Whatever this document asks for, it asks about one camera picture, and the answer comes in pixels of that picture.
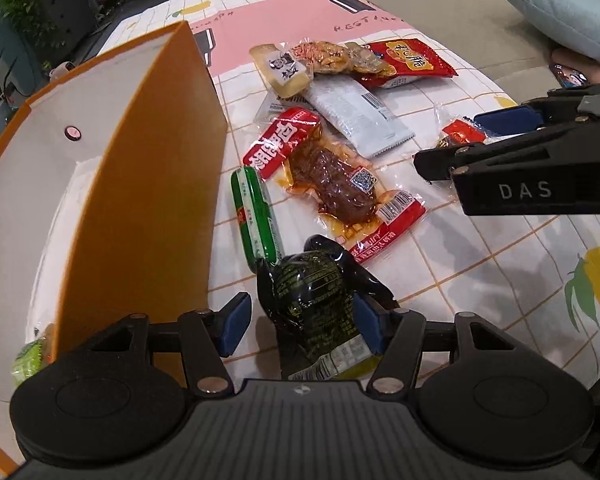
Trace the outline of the hand holding phone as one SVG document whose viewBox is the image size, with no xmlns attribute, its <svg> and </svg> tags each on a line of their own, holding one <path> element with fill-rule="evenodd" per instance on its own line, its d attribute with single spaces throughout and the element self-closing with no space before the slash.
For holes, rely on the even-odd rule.
<svg viewBox="0 0 600 480">
<path fill-rule="evenodd" d="M 555 49 L 550 54 L 553 63 L 565 65 L 582 73 L 591 84 L 600 84 L 600 63 L 568 49 Z"/>
</svg>

